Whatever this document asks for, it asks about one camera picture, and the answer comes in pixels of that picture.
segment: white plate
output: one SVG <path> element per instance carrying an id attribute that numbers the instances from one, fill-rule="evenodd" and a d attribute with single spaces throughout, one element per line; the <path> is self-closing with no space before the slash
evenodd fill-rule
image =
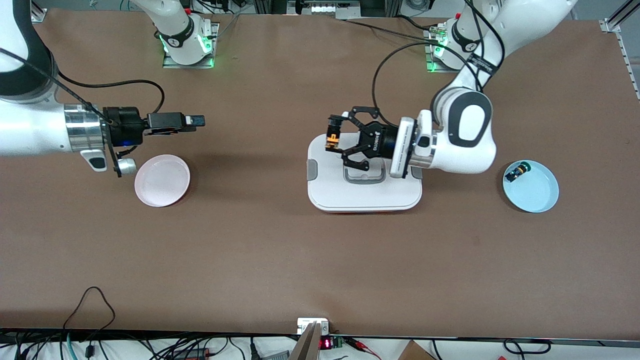
<path id="1" fill-rule="evenodd" d="M 160 208 L 180 200 L 190 181 L 191 172 L 184 160 L 174 155 L 158 155 L 138 170 L 134 187 L 140 201 Z"/>
<path id="2" fill-rule="evenodd" d="M 530 164 L 531 170 L 510 183 L 504 176 L 523 161 Z M 502 188 L 511 203 L 530 213 L 542 213 L 553 208 L 560 195 L 554 173 L 533 160 L 520 160 L 509 165 L 502 176 Z"/>

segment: light blue plate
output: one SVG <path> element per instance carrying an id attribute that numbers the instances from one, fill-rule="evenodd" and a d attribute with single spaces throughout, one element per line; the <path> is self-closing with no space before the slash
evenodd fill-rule
<path id="1" fill-rule="evenodd" d="M 504 176 L 523 161 L 531 165 L 531 170 L 520 175 L 512 183 L 507 181 Z M 545 165 L 533 160 L 520 160 L 509 165 L 502 176 L 502 188 L 509 201 L 530 213 L 542 213 L 553 208 L 560 195 L 554 173 Z"/>

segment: brown tabletop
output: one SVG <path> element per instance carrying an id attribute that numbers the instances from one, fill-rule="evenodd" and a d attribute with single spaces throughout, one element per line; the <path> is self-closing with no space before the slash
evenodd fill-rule
<path id="1" fill-rule="evenodd" d="M 164 111 L 207 126 L 133 153 L 139 166 L 158 154 L 189 163 L 191 188 L 168 208 L 79 155 L 0 159 L 1 326 L 59 327 L 97 285 L 114 329 L 292 332 L 297 317 L 323 316 L 344 334 L 640 340 L 640 106 L 597 22 L 564 22 L 505 61 L 486 88 L 498 147 L 487 172 L 426 170 L 420 203 L 387 215 L 313 207 L 305 160 L 329 114 L 371 105 L 375 68 L 407 40 L 243 15 L 214 69 L 163 70 L 143 13 L 53 10 L 37 30 L 71 78 L 157 81 Z M 381 109 L 417 116 L 451 78 L 426 71 L 423 49 L 402 52 L 381 72 Z M 158 98 L 145 85 L 77 91 L 144 113 Z M 522 158 L 556 174 L 546 213 L 500 194 L 504 166 Z M 108 314 L 93 294 L 70 325 Z"/>

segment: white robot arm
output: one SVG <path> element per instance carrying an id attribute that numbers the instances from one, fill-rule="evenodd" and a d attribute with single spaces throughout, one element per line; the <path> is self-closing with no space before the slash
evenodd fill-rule
<path id="1" fill-rule="evenodd" d="M 483 36 L 484 49 L 475 46 L 468 56 L 469 67 L 462 67 L 456 78 L 436 94 L 431 110 L 422 110 L 415 120 L 403 117 L 398 126 L 377 121 L 364 125 L 355 118 L 358 112 L 377 118 L 380 113 L 376 108 L 354 107 L 345 116 L 332 115 L 325 149 L 341 153 L 345 166 L 359 170 L 368 170 L 369 163 L 351 161 L 349 156 L 357 152 L 367 158 L 391 159 L 392 177 L 406 176 L 409 166 L 461 174 L 484 172 L 493 163 L 496 146 L 491 131 L 493 106 L 482 87 L 505 57 L 550 33 L 576 2 L 505 0 L 493 21 L 487 19 L 493 30 Z M 356 146 L 343 150 L 337 146 L 345 120 L 358 126 L 360 138 Z"/>
<path id="2" fill-rule="evenodd" d="M 171 47 L 176 62 L 202 59 L 206 51 L 198 45 L 199 32 L 193 29 L 200 22 L 181 7 L 178 10 L 177 0 L 156 3 L 165 11 L 154 18 L 156 26 L 165 31 L 167 39 L 182 42 Z M 166 135 L 204 126 L 204 117 L 199 115 L 152 113 L 141 118 L 137 108 L 99 110 L 79 97 L 81 104 L 58 103 L 54 96 L 58 87 L 70 90 L 57 80 L 53 54 L 31 25 L 30 6 L 30 1 L 0 0 L 0 156 L 78 152 L 94 171 L 103 172 L 108 169 L 109 155 L 113 170 L 121 176 L 135 172 L 136 165 L 123 157 L 130 151 L 116 153 L 114 147 L 141 145 L 143 134 Z"/>

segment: gray floor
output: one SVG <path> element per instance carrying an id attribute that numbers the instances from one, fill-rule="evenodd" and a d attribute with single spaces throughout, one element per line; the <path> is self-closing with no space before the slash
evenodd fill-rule
<path id="1" fill-rule="evenodd" d="M 580 20 L 602 20 L 610 16 L 625 0 L 579 0 L 575 6 L 575 13 Z M 118 10 L 126 11 L 127 4 L 131 10 L 137 7 L 128 0 L 38 0 L 43 7 L 66 8 L 71 10 Z M 403 3 L 402 14 L 421 17 L 452 17 L 464 6 L 463 0 L 436 0 L 433 8 L 428 12 L 411 9 Z M 631 59 L 636 79 L 640 78 L 640 12 L 633 14 L 621 26 L 622 37 Z"/>

